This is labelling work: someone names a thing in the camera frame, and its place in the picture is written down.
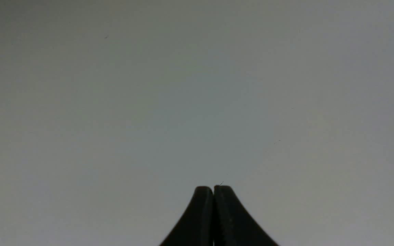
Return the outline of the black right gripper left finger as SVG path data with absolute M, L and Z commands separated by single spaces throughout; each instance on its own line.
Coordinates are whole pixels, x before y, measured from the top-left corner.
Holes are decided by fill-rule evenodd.
M 214 195 L 210 187 L 198 186 L 173 229 L 161 246 L 212 246 Z

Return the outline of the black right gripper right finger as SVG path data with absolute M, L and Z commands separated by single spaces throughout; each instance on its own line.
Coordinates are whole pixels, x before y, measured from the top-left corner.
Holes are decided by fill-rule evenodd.
M 247 212 L 230 186 L 214 187 L 215 246 L 277 246 Z

